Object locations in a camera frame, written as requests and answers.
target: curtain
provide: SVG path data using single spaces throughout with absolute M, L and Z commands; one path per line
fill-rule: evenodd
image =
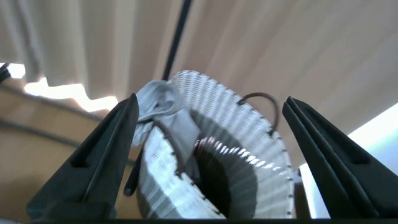
M 1 0 L 0 60 L 118 100 L 160 79 L 182 0 Z M 345 133 L 398 102 L 396 0 L 194 0 L 172 73 L 305 101 Z M 249 100 L 269 120 L 271 104 Z M 289 126 L 279 132 L 304 163 Z

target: basket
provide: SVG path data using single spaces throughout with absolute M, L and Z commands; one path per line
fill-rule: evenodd
M 151 168 L 157 166 L 148 160 L 155 152 L 144 150 L 137 194 L 143 217 L 292 218 L 292 166 L 275 131 L 278 117 L 271 125 L 246 102 L 261 94 L 242 98 L 196 71 L 179 72 L 168 82 L 185 97 L 203 133 L 195 151 L 203 182 L 196 186 L 186 175 L 166 174 L 177 166 L 166 139 L 156 152 L 164 153 L 163 169 Z

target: gray garment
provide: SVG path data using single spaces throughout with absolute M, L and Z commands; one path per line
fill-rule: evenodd
M 193 157 L 195 141 L 200 129 L 193 122 L 183 96 L 166 81 L 154 80 L 136 94 L 139 119 L 132 140 L 133 146 L 143 143 L 154 120 L 162 123 L 173 139 L 174 150 L 185 167 L 187 175 L 197 180 L 198 168 Z

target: brown floor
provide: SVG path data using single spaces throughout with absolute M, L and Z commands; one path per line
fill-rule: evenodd
M 0 119 L 82 142 L 98 122 L 0 90 Z M 0 217 L 29 222 L 26 203 L 70 156 L 74 148 L 43 137 L 0 126 Z M 138 149 L 131 149 L 130 158 Z M 141 218 L 136 196 L 122 193 L 115 204 L 118 218 Z

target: brown handle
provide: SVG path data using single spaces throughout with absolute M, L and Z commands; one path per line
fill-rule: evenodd
M 271 130 L 268 132 L 269 136 L 272 136 L 274 131 L 276 131 L 276 129 L 278 128 L 278 124 L 279 124 L 279 106 L 278 106 L 278 102 L 272 95 L 270 95 L 268 93 L 250 93 L 250 94 L 247 94 L 246 96 L 242 97 L 242 99 L 240 99 L 237 102 L 237 104 L 243 105 L 247 99 L 255 97 L 255 96 L 261 96 L 261 97 L 267 98 L 274 105 L 275 119 L 271 126 Z

